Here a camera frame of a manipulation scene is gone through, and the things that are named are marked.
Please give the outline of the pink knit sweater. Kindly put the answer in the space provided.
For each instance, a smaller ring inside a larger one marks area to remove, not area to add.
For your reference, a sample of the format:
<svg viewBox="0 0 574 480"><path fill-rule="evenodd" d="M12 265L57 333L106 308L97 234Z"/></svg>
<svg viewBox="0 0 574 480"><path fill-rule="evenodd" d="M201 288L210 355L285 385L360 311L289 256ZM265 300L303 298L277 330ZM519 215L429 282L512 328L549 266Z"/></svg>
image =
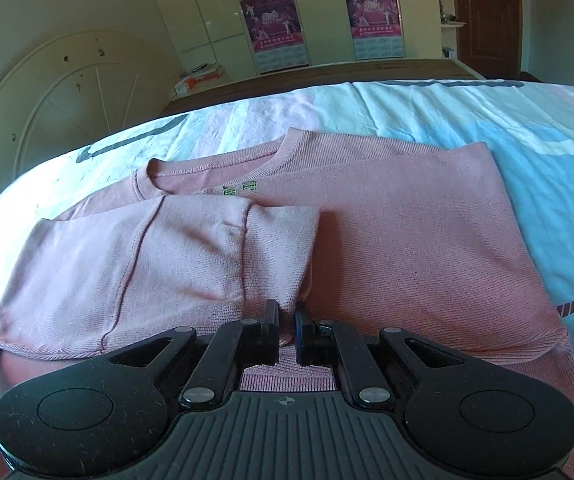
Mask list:
<svg viewBox="0 0 574 480"><path fill-rule="evenodd" d="M16 260L0 247L0 397L175 325L209 332L269 299L283 364L252 370L248 386L330 384L293 364L291 315L304 300L323 318L371 335L405 328L574 402L568 329L486 144L295 129L238 152L150 160L37 221Z"/></svg>

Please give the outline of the white orange box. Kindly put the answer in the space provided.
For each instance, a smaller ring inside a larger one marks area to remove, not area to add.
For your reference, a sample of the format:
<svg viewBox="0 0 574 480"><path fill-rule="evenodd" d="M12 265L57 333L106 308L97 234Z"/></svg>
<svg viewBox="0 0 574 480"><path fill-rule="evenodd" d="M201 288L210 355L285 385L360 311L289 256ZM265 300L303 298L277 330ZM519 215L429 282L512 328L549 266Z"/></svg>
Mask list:
<svg viewBox="0 0 574 480"><path fill-rule="evenodd" d="M198 65L180 76L179 81L174 86L174 94L183 96L194 90L199 84L219 79L223 74L224 68L220 64L206 63Z"/></svg>

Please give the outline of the cream arched headboard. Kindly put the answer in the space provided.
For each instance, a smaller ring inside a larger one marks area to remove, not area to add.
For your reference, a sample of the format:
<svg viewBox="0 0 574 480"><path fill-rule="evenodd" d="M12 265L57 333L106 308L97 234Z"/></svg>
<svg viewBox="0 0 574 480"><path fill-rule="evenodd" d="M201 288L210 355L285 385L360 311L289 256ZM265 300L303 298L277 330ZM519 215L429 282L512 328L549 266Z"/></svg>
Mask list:
<svg viewBox="0 0 574 480"><path fill-rule="evenodd" d="M163 52L123 32L46 42L0 82L0 190L44 160L155 118L176 81Z"/></svg>

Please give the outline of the blue patterned bed sheet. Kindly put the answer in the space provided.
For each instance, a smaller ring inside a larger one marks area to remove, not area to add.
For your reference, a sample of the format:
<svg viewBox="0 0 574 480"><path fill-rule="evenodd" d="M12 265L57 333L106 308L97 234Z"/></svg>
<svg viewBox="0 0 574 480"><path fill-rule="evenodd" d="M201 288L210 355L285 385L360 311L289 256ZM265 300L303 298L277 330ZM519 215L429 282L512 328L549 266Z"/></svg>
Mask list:
<svg viewBox="0 0 574 480"><path fill-rule="evenodd" d="M126 177L258 145L296 127L457 148L498 164L529 252L574 345L574 87L509 81L332 84L145 122L43 162L0 196L0 293L33 224Z"/></svg>

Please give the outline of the lower left pink poster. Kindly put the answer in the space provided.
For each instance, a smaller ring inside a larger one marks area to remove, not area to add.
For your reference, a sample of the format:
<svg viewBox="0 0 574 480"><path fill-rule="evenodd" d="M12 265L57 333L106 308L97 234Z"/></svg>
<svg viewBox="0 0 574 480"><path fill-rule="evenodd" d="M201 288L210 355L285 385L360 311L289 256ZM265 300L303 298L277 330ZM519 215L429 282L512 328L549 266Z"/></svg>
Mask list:
<svg viewBox="0 0 574 480"><path fill-rule="evenodd" d="M243 0L241 9L253 52L303 43L295 0Z"/></svg>

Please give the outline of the pink poster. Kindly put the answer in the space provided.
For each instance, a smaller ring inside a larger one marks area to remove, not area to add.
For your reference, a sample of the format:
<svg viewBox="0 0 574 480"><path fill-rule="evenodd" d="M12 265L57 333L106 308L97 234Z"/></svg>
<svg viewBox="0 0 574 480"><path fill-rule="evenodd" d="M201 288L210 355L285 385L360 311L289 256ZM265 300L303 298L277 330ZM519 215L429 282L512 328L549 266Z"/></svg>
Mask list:
<svg viewBox="0 0 574 480"><path fill-rule="evenodd" d="M241 9L253 52L303 43L295 0L243 0Z"/></svg>
<svg viewBox="0 0 574 480"><path fill-rule="evenodd" d="M353 39L400 37L398 0L345 0Z"/></svg>

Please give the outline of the cream wardrobe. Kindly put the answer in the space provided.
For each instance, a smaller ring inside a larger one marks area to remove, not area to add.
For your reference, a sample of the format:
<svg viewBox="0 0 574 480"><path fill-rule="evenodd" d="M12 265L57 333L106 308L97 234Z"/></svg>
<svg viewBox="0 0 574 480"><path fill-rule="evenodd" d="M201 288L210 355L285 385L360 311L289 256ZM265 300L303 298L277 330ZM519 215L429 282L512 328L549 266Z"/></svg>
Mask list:
<svg viewBox="0 0 574 480"><path fill-rule="evenodd" d="M157 0L184 70L232 81L301 66L441 58L439 0Z"/></svg>

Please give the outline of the lower right pink poster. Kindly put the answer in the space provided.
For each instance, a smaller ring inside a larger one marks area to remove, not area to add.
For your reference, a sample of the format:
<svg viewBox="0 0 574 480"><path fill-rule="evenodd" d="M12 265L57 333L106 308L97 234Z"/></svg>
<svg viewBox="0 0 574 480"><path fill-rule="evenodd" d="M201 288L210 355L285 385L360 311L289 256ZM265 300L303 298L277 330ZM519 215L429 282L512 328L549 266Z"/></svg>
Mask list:
<svg viewBox="0 0 574 480"><path fill-rule="evenodd" d="M400 37L398 0L345 0L353 39Z"/></svg>

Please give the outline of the brown wooden door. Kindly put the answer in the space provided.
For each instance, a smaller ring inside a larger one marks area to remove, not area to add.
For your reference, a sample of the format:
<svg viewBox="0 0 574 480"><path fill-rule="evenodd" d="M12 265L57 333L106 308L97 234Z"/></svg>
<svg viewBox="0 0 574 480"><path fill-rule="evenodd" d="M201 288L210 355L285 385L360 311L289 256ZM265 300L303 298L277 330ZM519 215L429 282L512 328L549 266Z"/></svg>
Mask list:
<svg viewBox="0 0 574 480"><path fill-rule="evenodd" d="M515 79L522 48L522 0L455 0L458 59L488 79Z"/></svg>

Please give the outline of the cream corner shelf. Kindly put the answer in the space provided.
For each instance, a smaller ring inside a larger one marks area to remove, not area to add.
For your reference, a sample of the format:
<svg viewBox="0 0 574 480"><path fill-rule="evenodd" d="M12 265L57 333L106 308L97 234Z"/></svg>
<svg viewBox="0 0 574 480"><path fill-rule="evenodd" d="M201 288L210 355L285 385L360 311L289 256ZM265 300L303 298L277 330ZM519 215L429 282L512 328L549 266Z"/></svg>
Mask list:
<svg viewBox="0 0 574 480"><path fill-rule="evenodd" d="M458 0L438 0L438 2L442 55L457 60L460 57L458 32L465 26L465 22L458 14Z"/></svg>

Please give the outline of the brown wooden bed frame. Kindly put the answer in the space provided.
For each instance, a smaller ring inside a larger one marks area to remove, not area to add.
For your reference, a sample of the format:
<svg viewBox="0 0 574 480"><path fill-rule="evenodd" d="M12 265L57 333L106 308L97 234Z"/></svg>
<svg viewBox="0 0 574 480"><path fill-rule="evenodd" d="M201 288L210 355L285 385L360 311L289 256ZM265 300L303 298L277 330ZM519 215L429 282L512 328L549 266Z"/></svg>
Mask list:
<svg viewBox="0 0 574 480"><path fill-rule="evenodd" d="M455 58L380 58L373 61L300 67L181 96L161 110L159 118L324 84L425 79L482 80L484 76Z"/></svg>

